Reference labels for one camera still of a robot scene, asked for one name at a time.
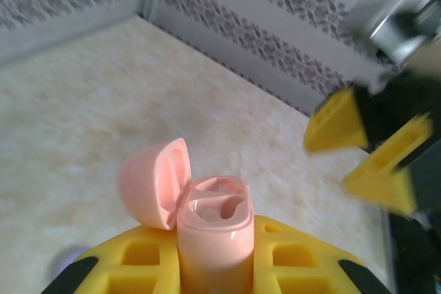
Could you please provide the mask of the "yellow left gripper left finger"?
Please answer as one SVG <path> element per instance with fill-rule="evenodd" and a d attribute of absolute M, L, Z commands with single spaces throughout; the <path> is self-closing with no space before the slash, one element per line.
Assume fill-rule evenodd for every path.
<path fill-rule="evenodd" d="M 41 294 L 180 294 L 176 232 L 138 226 L 81 254 Z"/>

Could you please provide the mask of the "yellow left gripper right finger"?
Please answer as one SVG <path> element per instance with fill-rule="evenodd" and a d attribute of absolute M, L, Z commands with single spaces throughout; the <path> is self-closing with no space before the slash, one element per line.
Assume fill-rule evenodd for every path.
<path fill-rule="evenodd" d="M 253 294 L 392 294 L 354 255 L 255 217 Z"/>

